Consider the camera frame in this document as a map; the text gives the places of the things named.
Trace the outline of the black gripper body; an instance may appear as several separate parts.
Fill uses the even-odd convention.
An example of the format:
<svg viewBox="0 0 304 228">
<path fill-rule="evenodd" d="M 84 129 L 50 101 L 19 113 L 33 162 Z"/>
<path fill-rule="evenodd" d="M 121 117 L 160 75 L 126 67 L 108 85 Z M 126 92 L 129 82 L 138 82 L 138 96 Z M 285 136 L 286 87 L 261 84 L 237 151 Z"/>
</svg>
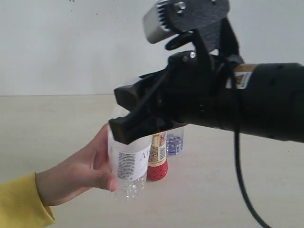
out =
<svg viewBox="0 0 304 228">
<path fill-rule="evenodd" d="M 238 96 L 231 84 L 236 54 L 211 57 L 214 67 L 183 53 L 170 56 L 168 65 L 147 76 L 147 91 L 154 88 L 149 109 L 150 130 L 171 130 L 187 124 L 235 130 L 238 127 Z"/>
</svg>

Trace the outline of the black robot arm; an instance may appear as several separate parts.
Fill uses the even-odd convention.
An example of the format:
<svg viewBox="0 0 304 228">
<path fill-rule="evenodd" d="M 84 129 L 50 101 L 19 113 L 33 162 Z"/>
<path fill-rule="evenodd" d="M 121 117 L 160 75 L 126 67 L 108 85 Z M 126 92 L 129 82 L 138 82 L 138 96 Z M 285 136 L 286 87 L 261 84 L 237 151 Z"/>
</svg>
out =
<svg viewBox="0 0 304 228">
<path fill-rule="evenodd" d="M 109 124 L 114 139 L 125 144 L 188 124 L 304 140 L 304 67 L 298 63 L 245 64 L 238 55 L 201 62 L 184 51 L 114 94 L 129 113 Z"/>
</svg>

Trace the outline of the yellow sleeve forearm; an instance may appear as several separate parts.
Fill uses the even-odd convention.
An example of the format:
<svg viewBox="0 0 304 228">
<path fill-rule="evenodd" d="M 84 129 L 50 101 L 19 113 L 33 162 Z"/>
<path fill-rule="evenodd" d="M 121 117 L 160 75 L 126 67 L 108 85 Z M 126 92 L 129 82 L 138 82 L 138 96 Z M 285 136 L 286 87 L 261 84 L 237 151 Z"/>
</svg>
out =
<svg viewBox="0 0 304 228">
<path fill-rule="evenodd" d="M 44 206 L 34 172 L 0 184 L 0 226 L 2 228 L 45 228 L 55 218 Z"/>
</svg>

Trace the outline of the person's bare hand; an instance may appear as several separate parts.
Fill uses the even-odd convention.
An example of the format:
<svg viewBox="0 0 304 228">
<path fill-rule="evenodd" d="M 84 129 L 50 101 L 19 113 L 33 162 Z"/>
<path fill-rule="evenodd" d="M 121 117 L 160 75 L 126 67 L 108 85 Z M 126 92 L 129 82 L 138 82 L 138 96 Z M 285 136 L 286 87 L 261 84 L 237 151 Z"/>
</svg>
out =
<svg viewBox="0 0 304 228">
<path fill-rule="evenodd" d="M 82 149 L 58 165 L 35 174 L 43 206 L 64 204 L 92 188 L 117 190 L 118 179 L 109 165 L 108 130 L 106 123 Z"/>
</svg>

